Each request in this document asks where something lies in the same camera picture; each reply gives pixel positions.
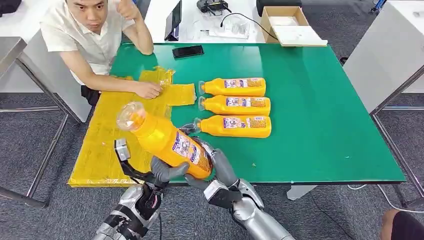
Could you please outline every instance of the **floor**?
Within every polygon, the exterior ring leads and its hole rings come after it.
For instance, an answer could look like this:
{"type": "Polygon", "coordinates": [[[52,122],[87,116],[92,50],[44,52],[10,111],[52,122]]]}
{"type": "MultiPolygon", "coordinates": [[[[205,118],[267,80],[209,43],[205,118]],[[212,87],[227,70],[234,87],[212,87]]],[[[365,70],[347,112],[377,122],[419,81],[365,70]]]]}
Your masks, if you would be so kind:
{"type": "MultiPolygon", "coordinates": [[[[312,27],[329,40],[337,57],[349,56],[375,16],[368,14],[370,0],[303,0],[303,11],[312,27]]],[[[42,94],[0,94],[0,108],[37,107],[51,104],[42,94]]],[[[424,96],[402,95],[394,104],[424,106],[424,96]]],[[[424,113],[381,112],[379,114],[394,141],[424,178],[424,113]]],[[[0,114],[0,185],[25,194],[36,173],[62,113],[0,114]]],[[[70,188],[71,174],[87,124],[68,122],[52,161],[35,192],[35,198],[49,201],[36,209],[0,197],[0,239],[83,240],[90,239],[115,207],[124,188],[70,188]]],[[[377,240],[381,216],[389,205],[376,186],[352,191],[346,186],[318,186],[296,201],[288,200],[289,186],[256,186],[267,211],[298,240],[377,240]],[[335,223],[321,210],[324,210],[335,223]]],[[[390,200],[400,205],[391,185],[383,186],[390,200]]],[[[418,195],[410,182],[399,187],[401,197],[418,195]]],[[[163,201],[164,240],[244,240],[247,233],[223,209],[210,206],[203,194],[192,187],[173,187],[163,201]]],[[[416,217],[424,223],[422,215],[416,217]]],[[[145,239],[158,239],[156,223],[145,239]]]]}

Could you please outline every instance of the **green tabletop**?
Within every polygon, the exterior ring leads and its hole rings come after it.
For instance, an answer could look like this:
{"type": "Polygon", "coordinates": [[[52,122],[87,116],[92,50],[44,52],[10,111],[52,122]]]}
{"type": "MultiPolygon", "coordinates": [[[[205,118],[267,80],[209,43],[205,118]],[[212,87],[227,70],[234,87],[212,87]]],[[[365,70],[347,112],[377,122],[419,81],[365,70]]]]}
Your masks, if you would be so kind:
{"type": "MultiPolygon", "coordinates": [[[[220,148],[235,173],[251,183],[393,183],[405,181],[331,47],[279,44],[202,44],[204,55],[175,60],[172,49],[193,44],[156,44],[144,56],[123,44],[111,74],[138,79],[159,65],[174,69],[174,84],[215,78],[263,77],[271,99],[268,138],[199,136],[220,148]]],[[[197,104],[172,108],[176,127],[213,113],[197,104]]]]}

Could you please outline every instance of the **bottle label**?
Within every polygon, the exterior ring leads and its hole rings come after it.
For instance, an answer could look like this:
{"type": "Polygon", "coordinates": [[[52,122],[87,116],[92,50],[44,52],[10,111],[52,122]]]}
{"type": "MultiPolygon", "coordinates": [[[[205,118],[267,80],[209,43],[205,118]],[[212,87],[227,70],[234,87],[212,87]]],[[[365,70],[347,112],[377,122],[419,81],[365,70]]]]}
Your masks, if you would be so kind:
{"type": "Polygon", "coordinates": [[[250,97],[227,97],[226,105],[228,107],[250,107],[251,98],[250,97]]]}
{"type": "Polygon", "coordinates": [[[227,97],[228,107],[265,107],[264,97],[227,97]]]}
{"type": "Polygon", "coordinates": [[[265,117],[263,116],[255,116],[255,117],[249,117],[247,118],[249,120],[249,126],[250,128],[266,128],[267,127],[267,121],[265,120],[265,117]]]}
{"type": "Polygon", "coordinates": [[[234,78],[224,80],[225,88],[261,87],[261,78],[234,78]]]}
{"type": "Polygon", "coordinates": [[[177,154],[187,158],[190,162],[198,164],[201,158],[201,155],[205,155],[203,149],[200,149],[189,137],[176,132],[175,143],[172,146],[172,150],[177,154]]]}
{"type": "Polygon", "coordinates": [[[266,128],[267,121],[263,116],[246,117],[224,117],[223,125],[225,129],[245,129],[245,128],[266,128]]]}

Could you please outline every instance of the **man's arm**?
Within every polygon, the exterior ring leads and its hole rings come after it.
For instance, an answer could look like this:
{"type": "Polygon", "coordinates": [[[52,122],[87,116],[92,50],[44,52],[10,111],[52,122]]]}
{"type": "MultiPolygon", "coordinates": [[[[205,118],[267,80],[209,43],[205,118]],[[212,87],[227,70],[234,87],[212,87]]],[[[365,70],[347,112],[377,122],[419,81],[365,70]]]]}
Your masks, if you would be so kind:
{"type": "Polygon", "coordinates": [[[151,82],[129,81],[113,76],[95,74],[79,51],[61,51],[59,54],[68,68],[91,89],[136,93],[145,99],[157,97],[162,90],[158,84],[151,82]]]}
{"type": "Polygon", "coordinates": [[[127,21],[134,20],[135,24],[125,28],[123,33],[134,43],[135,47],[144,55],[153,53],[153,40],[137,6],[132,0],[120,0],[116,10],[127,21]]]}

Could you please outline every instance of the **bottle cap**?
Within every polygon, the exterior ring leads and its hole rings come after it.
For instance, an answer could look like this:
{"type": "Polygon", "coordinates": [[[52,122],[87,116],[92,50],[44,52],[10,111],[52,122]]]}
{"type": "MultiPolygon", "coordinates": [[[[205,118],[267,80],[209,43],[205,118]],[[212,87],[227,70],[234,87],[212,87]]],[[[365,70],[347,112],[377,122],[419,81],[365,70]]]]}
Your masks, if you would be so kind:
{"type": "Polygon", "coordinates": [[[205,94],[205,82],[204,81],[199,81],[198,92],[199,92],[200,95],[205,94]]]}
{"type": "Polygon", "coordinates": [[[199,110],[200,111],[204,111],[205,110],[205,100],[206,98],[204,96],[200,96],[199,100],[197,102],[199,110]]]}
{"type": "Polygon", "coordinates": [[[196,117],[195,119],[194,119],[194,133],[195,134],[198,134],[198,133],[200,133],[201,131],[202,131],[202,128],[201,128],[201,122],[202,122],[202,120],[200,119],[200,118],[198,118],[198,117],[196,117]]]}
{"type": "Polygon", "coordinates": [[[143,104],[132,101],[119,111],[116,123],[121,130],[135,131],[143,124],[145,117],[146,111],[143,104]]]}

